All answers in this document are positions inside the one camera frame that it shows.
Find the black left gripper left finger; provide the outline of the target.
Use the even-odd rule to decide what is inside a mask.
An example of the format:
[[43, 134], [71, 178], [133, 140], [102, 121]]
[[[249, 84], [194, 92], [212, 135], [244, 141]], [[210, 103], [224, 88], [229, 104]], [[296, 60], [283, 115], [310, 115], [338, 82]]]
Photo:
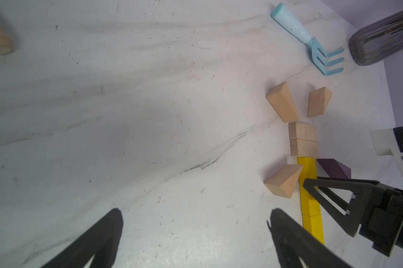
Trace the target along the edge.
[[83, 268], [90, 263], [91, 268], [111, 268], [122, 230], [122, 213], [114, 208], [43, 267]]

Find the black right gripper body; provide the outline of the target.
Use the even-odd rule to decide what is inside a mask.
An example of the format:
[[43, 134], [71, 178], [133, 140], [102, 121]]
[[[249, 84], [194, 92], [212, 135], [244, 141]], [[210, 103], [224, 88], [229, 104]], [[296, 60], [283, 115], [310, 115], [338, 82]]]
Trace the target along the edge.
[[391, 256], [394, 247], [403, 249], [403, 190], [391, 187], [358, 187], [357, 232], [372, 242], [372, 248]]

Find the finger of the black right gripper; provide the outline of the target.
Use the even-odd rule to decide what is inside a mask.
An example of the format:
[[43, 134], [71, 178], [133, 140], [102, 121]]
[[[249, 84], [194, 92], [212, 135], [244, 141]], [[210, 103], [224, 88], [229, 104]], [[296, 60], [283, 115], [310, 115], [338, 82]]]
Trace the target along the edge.
[[[354, 237], [366, 215], [370, 214], [371, 197], [379, 184], [375, 180], [307, 178], [303, 187], [346, 234]], [[333, 189], [351, 192], [350, 201], [345, 201]]]

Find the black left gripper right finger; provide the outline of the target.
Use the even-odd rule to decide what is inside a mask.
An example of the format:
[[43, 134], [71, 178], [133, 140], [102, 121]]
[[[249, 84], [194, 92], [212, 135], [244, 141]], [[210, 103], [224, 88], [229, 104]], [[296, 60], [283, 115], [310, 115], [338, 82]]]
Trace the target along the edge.
[[350, 267], [279, 208], [272, 210], [268, 228], [282, 268]]

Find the yellow angled rectangular block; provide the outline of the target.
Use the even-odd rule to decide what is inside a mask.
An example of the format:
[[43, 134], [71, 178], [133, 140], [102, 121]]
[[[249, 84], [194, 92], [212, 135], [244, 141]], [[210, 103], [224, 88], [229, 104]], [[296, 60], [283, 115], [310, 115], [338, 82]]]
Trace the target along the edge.
[[303, 214], [303, 228], [322, 245], [324, 244], [324, 229], [321, 215], [309, 216]]

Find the purple triangle block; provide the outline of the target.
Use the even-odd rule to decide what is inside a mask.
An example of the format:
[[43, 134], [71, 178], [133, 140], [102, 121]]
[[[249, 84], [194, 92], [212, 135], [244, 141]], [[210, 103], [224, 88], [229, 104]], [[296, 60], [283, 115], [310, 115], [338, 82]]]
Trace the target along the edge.
[[350, 179], [351, 168], [335, 159], [318, 159], [318, 163], [330, 178]]

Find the natural wooden wedge block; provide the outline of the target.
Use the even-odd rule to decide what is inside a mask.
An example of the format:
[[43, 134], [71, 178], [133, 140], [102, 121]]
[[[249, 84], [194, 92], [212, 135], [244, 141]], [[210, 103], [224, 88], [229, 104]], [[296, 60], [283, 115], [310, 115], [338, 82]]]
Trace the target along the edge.
[[296, 188], [303, 166], [287, 164], [275, 175], [264, 182], [270, 192], [276, 196], [290, 199]]

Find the natural wooden square block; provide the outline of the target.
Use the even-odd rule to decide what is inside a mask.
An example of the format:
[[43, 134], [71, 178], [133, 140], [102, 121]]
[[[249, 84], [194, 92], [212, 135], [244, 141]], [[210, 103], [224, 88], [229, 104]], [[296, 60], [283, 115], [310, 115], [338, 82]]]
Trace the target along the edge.
[[288, 123], [290, 155], [319, 158], [316, 127], [305, 122]]

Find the natural wooden triangle block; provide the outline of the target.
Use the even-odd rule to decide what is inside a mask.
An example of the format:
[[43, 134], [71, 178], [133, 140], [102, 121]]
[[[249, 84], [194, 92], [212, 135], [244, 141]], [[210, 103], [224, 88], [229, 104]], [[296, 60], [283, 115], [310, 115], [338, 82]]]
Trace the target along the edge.
[[284, 123], [291, 123], [300, 119], [287, 82], [271, 88], [266, 99]]

